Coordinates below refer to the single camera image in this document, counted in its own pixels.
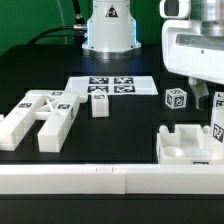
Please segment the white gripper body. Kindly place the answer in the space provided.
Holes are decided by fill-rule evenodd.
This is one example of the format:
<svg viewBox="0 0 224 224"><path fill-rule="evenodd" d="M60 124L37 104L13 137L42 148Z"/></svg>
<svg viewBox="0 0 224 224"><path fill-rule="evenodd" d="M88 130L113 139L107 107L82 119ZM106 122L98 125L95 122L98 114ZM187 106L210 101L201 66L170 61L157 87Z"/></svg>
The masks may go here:
<svg viewBox="0 0 224 224"><path fill-rule="evenodd" d="M201 23L167 20L162 53L169 72L224 84L224 37L201 34Z"/></svg>

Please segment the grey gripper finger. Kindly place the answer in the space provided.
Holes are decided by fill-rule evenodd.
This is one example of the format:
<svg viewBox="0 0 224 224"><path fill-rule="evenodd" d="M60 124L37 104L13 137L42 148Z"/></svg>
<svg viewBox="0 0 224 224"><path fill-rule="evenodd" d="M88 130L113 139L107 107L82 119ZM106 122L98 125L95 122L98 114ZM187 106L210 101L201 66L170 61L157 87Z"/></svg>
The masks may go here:
<svg viewBox="0 0 224 224"><path fill-rule="evenodd" d="M189 78L189 86L195 97L196 108L205 110L208 107L209 91L206 82L201 79Z"/></svg>

